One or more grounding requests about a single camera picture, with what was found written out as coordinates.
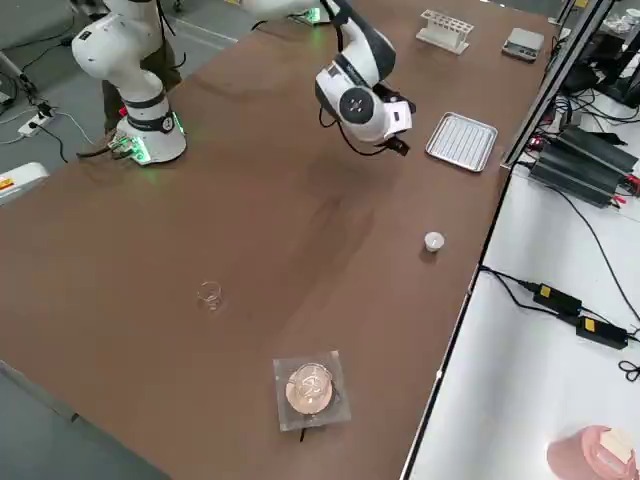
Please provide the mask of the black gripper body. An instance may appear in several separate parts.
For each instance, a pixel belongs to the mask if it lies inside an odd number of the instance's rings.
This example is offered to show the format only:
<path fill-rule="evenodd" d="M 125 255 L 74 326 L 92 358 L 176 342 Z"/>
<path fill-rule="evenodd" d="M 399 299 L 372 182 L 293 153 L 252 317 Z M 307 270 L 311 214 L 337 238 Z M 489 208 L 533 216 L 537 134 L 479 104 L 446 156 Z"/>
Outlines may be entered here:
<path fill-rule="evenodd" d="M 411 113 L 416 112 L 416 105 L 411 100 L 403 96 L 399 91 L 391 89 L 386 84 L 378 83 L 374 85 L 372 89 L 384 103 L 405 102 Z"/>

